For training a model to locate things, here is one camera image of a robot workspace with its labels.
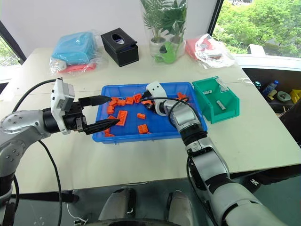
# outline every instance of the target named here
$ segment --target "white table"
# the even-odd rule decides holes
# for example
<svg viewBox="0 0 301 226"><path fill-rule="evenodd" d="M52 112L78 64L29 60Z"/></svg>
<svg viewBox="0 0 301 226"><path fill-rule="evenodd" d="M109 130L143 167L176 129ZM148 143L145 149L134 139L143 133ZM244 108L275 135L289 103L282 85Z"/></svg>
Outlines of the white table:
<svg viewBox="0 0 301 226"><path fill-rule="evenodd" d="M52 49L36 49L26 60L22 73L15 77L6 93L11 101L0 102L0 117L9 114L21 95L40 81L51 79L49 57ZM74 85L76 98L98 95L104 85L197 81L219 76L240 99L240 115L208 125L208 134L227 162L231 173L261 170L301 162L300 148L262 98L255 86L239 82L247 78L234 65L229 68L204 69L188 56L173 65L154 65L147 47L139 47L140 60L119 68L104 53L107 63L94 72L71 76L64 82ZM22 103L20 109L50 107L53 84L46 84ZM97 107L84 109L88 123L95 121ZM187 154L181 139L129 142L104 145L91 135L71 132L53 134L44 140L58 166L63 190L110 186L143 181L186 177ZM42 146L33 144L25 153L16 171L21 193L57 190L53 166Z"/></svg>

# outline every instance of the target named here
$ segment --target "green storage bin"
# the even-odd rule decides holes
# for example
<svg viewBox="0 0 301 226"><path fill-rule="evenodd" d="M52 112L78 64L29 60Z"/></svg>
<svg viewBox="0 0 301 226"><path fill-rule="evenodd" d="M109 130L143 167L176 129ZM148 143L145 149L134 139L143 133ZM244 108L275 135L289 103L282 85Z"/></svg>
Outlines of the green storage bin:
<svg viewBox="0 0 301 226"><path fill-rule="evenodd" d="M239 98L227 87L228 91L221 91L220 84L216 81L219 77L212 77L194 81L194 91L203 115L211 124L239 116ZM217 104L220 101L224 110Z"/></svg>

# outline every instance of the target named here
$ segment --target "cable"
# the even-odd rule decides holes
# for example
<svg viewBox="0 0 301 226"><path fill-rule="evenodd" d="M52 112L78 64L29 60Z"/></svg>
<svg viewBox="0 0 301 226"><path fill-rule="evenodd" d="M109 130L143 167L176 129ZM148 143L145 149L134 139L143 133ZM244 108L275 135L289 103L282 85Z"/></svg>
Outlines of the cable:
<svg viewBox="0 0 301 226"><path fill-rule="evenodd" d="M37 87L41 86L41 85L44 85L44 84L47 84L47 83L50 83L50 82L55 82L56 79L51 79L51 80L46 80L46 81L43 81L43 82L40 82L39 84L31 87L21 98L20 100L18 101L18 103L15 105L13 112L17 111L17 109L19 108L19 106L21 105L21 103L24 101L24 99L33 91L35 90ZM55 169L55 176L56 176L56 180L57 180L57 185L58 185L58 199L59 199L59 219L58 219L58 223L57 225L60 226L61 225L61 221L62 221L62 211L63 211L63 202L62 202L62 188L61 188L61 182L60 182L60 178L59 178L59 175L58 175L58 171L57 171L57 167L56 167L56 164L55 164L55 161L53 160L47 146L39 140L39 143L45 148L52 164L53 164L53 167ZM15 212L17 211L17 208L18 208L18 205L19 205L19 199L20 199L20 192L19 192L19 184L18 184L18 181L17 181L17 178L16 176L14 175L14 184L15 184L15 189L16 189L16 205L15 205Z"/></svg>
<svg viewBox="0 0 301 226"><path fill-rule="evenodd" d="M15 213L17 212L18 205L19 205L19 200L20 200L20 191L19 191L19 184L17 181L16 176L14 175L13 178L14 184L15 184L15 189L16 189L16 203L15 203Z"/></svg>
<svg viewBox="0 0 301 226"><path fill-rule="evenodd" d="M81 220L81 221L83 221L84 222L84 225L88 222L88 220L89 219L87 219L87 220L84 220L84 219L82 219L82 218L80 218L80 217L75 217L75 216L73 216L71 213L70 213L70 210L69 210L69 207L68 207L68 204L67 204L67 210L68 210L68 213L69 213L69 215L71 216L71 217L73 217L74 219L78 219L78 220Z"/></svg>
<svg viewBox="0 0 301 226"><path fill-rule="evenodd" d="M62 221L62 209L63 209L63 203L62 203L62 188L61 188L61 181L60 181L60 177L58 175L58 171L57 171L57 167L55 164L55 161L53 160L50 151L48 150L47 146L41 141L38 140L38 142L45 148L51 162L53 165L53 168L55 168L55 176L56 176L56 180L57 180L57 185L58 185L58 200L60 202L60 210L59 210L59 215L58 215L58 222L57 225L60 226L61 225L61 221Z"/></svg>
<svg viewBox="0 0 301 226"><path fill-rule="evenodd" d="M192 181L191 181L191 178L190 178L190 174L189 174L189 160L190 160L190 157L188 156L187 158L187 162L186 162L186 174L187 174L187 178L188 178L188 181L192 187L192 190L193 190L193 193L194 195L197 197L198 201L201 203L202 207L204 208L206 214L209 216L210 220L212 221L212 223L214 224L214 226L218 226L215 219L214 219L214 216L212 215L212 213L209 211L209 209L207 208L206 206L206 203L204 203L204 201L199 197Z"/></svg>
<svg viewBox="0 0 301 226"><path fill-rule="evenodd" d="M194 112L195 115L197 116L199 122L202 123L202 122L201 122L201 119L200 119L200 117L199 117L198 112L197 112L190 104L188 104L187 102L183 101L184 99L187 99L187 101L189 100L188 97L184 97L184 98L181 99L181 100L176 99L176 98L170 98L170 97L151 97L151 98L143 99L142 101L147 101L147 100L174 100L174 101L177 101L177 103L175 103L175 104L172 106L171 110L172 110L177 104L183 103L183 104L185 104L185 105L188 105L188 106L193 110L193 112ZM170 120L170 114L171 114L171 112L172 112L171 110L169 111L169 114L168 114L168 120L169 120L169 122L172 124L172 126L175 127L174 124L173 124L173 123L171 122L171 120Z"/></svg>
<svg viewBox="0 0 301 226"><path fill-rule="evenodd" d="M51 79L51 80L46 80L46 81L43 81L43 82L40 82L39 84L31 87L22 97L21 99L18 101L18 103L15 105L14 109L13 109L13 113L15 111L17 111L17 109L19 108L19 106L21 105L21 103L24 101L24 99L33 91L35 90L37 87L41 86L41 85L44 85L46 83L50 83L50 82L55 82L56 79Z"/></svg>

